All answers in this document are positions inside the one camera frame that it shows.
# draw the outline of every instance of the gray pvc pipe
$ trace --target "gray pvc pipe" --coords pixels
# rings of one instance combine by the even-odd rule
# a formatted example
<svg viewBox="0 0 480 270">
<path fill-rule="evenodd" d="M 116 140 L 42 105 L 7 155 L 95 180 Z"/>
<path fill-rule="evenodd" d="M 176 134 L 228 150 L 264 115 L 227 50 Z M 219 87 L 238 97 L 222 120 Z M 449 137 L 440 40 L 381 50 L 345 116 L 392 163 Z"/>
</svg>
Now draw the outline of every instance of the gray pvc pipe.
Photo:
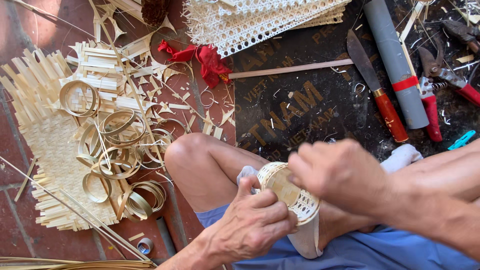
<svg viewBox="0 0 480 270">
<path fill-rule="evenodd" d="M 170 257 L 174 256 L 177 253 L 177 250 L 173 245 L 172 237 L 170 237 L 170 233 L 168 233 L 167 225 L 165 224 L 165 219 L 163 219 L 163 217 L 157 218 L 156 225 L 158 227 L 158 230 L 160 231 L 160 235 L 162 236 L 163 243 L 167 248 L 168 255 Z"/>
<path fill-rule="evenodd" d="M 411 77 L 405 54 L 398 41 L 392 18 L 384 0 L 372 0 L 365 4 L 363 11 L 377 43 L 378 51 L 392 84 Z M 420 94 L 415 86 L 395 92 L 410 129 L 422 128 L 429 124 Z"/>
</svg>

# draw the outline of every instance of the red handle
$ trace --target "red handle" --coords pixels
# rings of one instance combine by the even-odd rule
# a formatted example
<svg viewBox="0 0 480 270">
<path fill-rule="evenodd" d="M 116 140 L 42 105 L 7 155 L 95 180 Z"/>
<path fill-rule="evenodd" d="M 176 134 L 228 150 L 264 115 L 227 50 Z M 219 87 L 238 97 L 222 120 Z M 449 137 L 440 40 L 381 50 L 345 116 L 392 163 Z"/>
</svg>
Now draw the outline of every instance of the red handle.
<svg viewBox="0 0 480 270">
<path fill-rule="evenodd" d="M 440 133 L 440 127 L 438 126 L 437 116 L 437 98 L 435 96 L 429 96 L 421 99 L 427 118 L 430 124 L 427 126 L 427 133 L 430 139 L 434 142 L 442 141 L 442 134 Z"/>
<path fill-rule="evenodd" d="M 456 90 L 464 98 L 468 99 L 471 103 L 480 107 L 480 93 L 477 92 L 470 84 L 467 84 L 462 89 Z"/>
<path fill-rule="evenodd" d="M 398 143 L 408 140 L 405 127 L 403 127 L 403 124 L 400 121 L 400 118 L 398 117 L 398 114 L 396 113 L 395 108 L 393 108 L 393 105 L 387 95 L 380 95 L 379 97 L 375 98 L 375 101 L 377 102 L 378 109 L 380 110 L 380 113 L 382 114 L 385 123 L 388 126 L 388 130 L 393 136 L 393 139 Z"/>
</svg>

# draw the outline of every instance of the cylindrical rattan basket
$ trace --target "cylindrical rattan basket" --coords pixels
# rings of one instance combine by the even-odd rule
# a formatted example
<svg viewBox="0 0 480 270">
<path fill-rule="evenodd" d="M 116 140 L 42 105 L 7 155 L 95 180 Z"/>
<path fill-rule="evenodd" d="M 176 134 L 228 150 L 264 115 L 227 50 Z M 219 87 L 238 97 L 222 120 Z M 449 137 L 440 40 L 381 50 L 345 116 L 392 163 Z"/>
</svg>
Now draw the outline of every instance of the cylindrical rattan basket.
<svg viewBox="0 0 480 270">
<path fill-rule="evenodd" d="M 299 226 L 308 223 L 315 217 L 320 208 L 320 200 L 308 191 L 292 184 L 288 180 L 290 174 L 288 163 L 270 162 L 258 171 L 260 189 L 256 191 L 258 193 L 267 188 L 272 189 L 278 196 L 278 200 L 285 202 L 288 209 L 297 214 L 297 226 Z"/>
</svg>

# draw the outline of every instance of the right hand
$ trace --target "right hand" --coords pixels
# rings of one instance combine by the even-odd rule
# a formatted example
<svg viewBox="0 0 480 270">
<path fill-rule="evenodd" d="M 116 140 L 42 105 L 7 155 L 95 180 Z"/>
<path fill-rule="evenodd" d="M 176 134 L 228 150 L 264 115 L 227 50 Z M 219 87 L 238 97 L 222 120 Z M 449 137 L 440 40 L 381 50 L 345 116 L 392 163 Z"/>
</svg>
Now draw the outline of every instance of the right hand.
<svg viewBox="0 0 480 270">
<path fill-rule="evenodd" d="M 221 263 L 265 255 L 277 240 L 296 230 L 297 215 L 272 190 L 252 195 L 252 187 L 259 187 L 256 176 L 241 178 L 223 217 L 200 235 L 209 243 L 209 254 Z"/>
<path fill-rule="evenodd" d="M 347 212 L 376 216 L 398 192 L 380 163 L 353 140 L 302 144 L 288 158 L 291 181 Z"/>
</svg>

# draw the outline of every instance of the knife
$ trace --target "knife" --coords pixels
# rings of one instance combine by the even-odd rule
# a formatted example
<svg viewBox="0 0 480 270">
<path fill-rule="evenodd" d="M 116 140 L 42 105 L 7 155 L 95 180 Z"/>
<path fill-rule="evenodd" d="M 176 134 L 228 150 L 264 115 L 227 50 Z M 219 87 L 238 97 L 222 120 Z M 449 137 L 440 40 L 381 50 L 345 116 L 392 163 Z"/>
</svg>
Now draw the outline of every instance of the knife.
<svg viewBox="0 0 480 270">
<path fill-rule="evenodd" d="M 370 59 L 368 58 L 365 50 L 360 44 L 359 39 L 352 29 L 348 30 L 347 51 L 353 63 L 360 71 L 360 74 L 372 91 L 378 109 L 380 110 L 380 113 L 384 118 L 388 130 L 393 136 L 393 139 L 396 142 L 404 142 L 408 140 L 405 127 L 400 121 L 392 102 L 390 102 L 390 99 L 380 86 L 380 82 L 378 81 L 377 74 L 373 69 L 372 63 L 370 63 Z"/>
</svg>

